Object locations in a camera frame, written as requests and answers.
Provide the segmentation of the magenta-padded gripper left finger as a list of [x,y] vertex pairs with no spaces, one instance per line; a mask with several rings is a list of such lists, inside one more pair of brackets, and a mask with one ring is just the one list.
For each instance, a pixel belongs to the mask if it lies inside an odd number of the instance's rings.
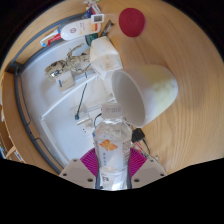
[[89,150],[80,159],[72,159],[59,176],[81,187],[98,189],[100,177],[95,149]]

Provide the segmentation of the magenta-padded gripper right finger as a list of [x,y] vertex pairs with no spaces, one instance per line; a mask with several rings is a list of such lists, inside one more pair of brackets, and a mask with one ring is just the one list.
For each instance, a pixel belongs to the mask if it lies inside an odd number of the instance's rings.
[[138,150],[131,148],[128,161],[127,187],[141,188],[167,175],[162,165],[153,157],[146,158]]

